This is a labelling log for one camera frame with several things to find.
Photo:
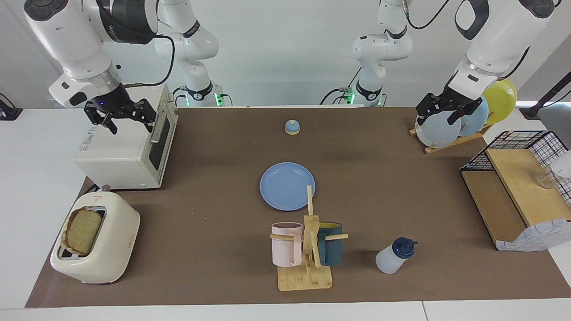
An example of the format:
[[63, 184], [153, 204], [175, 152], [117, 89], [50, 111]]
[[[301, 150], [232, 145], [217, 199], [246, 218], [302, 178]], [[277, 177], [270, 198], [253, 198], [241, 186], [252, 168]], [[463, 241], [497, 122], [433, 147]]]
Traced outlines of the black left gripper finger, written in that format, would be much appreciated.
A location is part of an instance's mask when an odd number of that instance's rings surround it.
[[416, 112], [418, 118], [416, 120], [416, 124], [418, 126], [422, 126], [426, 119], [434, 114], [437, 110], [437, 101], [436, 96], [434, 94], [426, 94], [424, 98], [418, 103], [416, 106]]
[[477, 110], [482, 102], [471, 102], [458, 107], [449, 117], [448, 124], [453, 125], [459, 118], [463, 116], [472, 115]]

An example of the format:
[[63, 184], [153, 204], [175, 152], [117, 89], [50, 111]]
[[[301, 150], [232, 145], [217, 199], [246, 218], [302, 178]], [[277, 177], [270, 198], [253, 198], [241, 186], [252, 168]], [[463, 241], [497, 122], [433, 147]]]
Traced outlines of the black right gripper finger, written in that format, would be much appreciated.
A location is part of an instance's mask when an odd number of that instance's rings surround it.
[[98, 112], [88, 112], [87, 116], [88, 116], [90, 122], [92, 122], [92, 124], [102, 125], [105, 128], [107, 128], [108, 130], [110, 130], [110, 132], [112, 132], [112, 134], [114, 134], [114, 135], [117, 134], [118, 129], [117, 129], [117, 126], [112, 121], [112, 113], [108, 113], [103, 117]]
[[135, 104], [135, 119], [143, 123], [149, 133], [153, 131], [156, 115], [155, 110], [147, 99], [141, 99]]

